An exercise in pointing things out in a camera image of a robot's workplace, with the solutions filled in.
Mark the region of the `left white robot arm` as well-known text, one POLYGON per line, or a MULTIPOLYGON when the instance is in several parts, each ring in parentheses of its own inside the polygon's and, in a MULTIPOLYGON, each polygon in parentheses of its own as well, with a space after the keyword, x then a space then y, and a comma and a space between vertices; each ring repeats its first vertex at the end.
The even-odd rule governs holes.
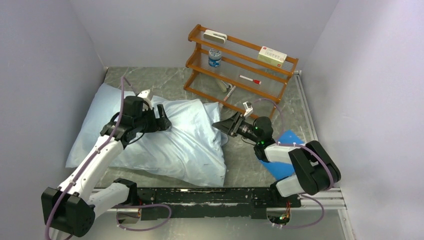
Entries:
POLYGON ((162 104, 153 106, 141 94, 121 97, 119 111, 104 125, 80 165, 58 187, 47 187, 42 193, 45 238, 51 238, 50 229, 68 233, 69 237, 83 237, 95 219, 111 208, 140 209, 142 201, 133 181, 118 178, 109 187, 92 191, 110 164, 137 141, 138 133, 167 131, 171 126, 162 104))

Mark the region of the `light blue pillowcase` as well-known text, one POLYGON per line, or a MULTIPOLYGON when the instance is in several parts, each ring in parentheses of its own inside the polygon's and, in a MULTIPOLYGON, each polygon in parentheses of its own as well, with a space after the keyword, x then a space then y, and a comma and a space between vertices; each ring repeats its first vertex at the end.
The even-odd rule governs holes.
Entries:
MULTIPOLYGON (((65 166, 76 168, 95 145, 103 126, 120 109, 121 96, 130 91, 102 84, 90 105, 65 166)), ((171 122, 166 131, 137 135, 137 141, 120 153, 113 167, 144 170, 203 187, 222 187, 226 165, 223 145, 228 141, 213 123, 221 119, 218 103, 199 99, 166 100, 153 96, 171 122)))

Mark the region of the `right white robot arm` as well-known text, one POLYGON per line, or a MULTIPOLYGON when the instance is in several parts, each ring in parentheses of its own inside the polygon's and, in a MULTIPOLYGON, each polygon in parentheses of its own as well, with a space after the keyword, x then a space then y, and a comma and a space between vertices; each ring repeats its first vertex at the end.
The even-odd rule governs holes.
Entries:
POLYGON ((267 116, 248 123, 238 112, 212 126, 230 137, 240 135, 252 141, 254 153, 260 161, 293 167, 294 172, 290 176, 280 178, 273 184, 276 190, 270 193, 269 199, 275 207, 282 207, 292 195, 315 195, 328 190, 342 178, 339 168, 319 141, 298 144, 274 140, 272 122, 267 116))

